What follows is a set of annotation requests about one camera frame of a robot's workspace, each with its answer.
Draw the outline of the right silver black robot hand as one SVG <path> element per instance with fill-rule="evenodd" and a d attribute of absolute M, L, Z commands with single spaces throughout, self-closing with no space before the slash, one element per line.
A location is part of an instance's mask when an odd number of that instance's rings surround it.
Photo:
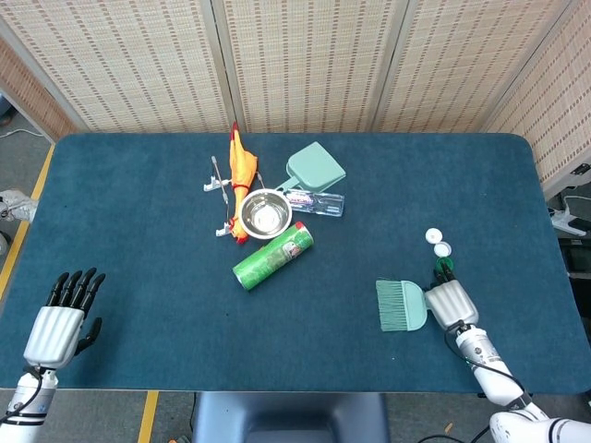
<path fill-rule="evenodd" d="M 436 282 L 424 292 L 427 308 L 446 332 L 476 325 L 479 314 L 472 299 L 453 274 L 452 261 L 441 257 L 433 270 Z"/>

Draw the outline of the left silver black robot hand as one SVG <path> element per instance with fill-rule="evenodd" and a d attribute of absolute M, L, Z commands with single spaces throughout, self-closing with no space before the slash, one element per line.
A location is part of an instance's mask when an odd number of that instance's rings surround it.
<path fill-rule="evenodd" d="M 24 359 L 29 365 L 61 369 L 96 342 L 103 326 L 100 317 L 92 321 L 87 334 L 82 329 L 105 277 L 91 268 L 64 272 L 57 278 L 25 347 Z"/>

